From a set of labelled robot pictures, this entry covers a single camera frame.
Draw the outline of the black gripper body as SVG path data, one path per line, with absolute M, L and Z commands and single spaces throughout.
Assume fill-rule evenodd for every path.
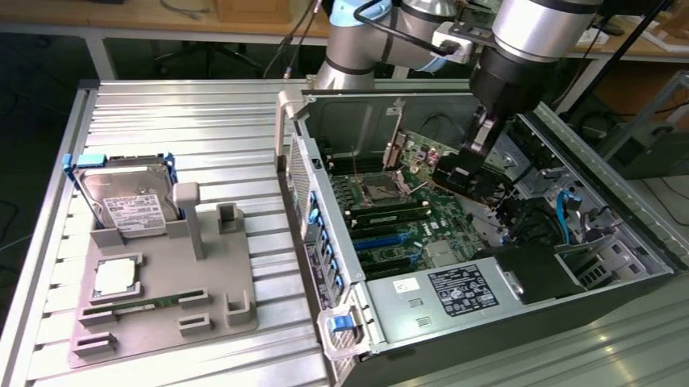
M 557 63 L 527 60 L 501 48 L 484 47 L 471 78 L 471 91 L 489 119 L 508 119 L 537 108 Z

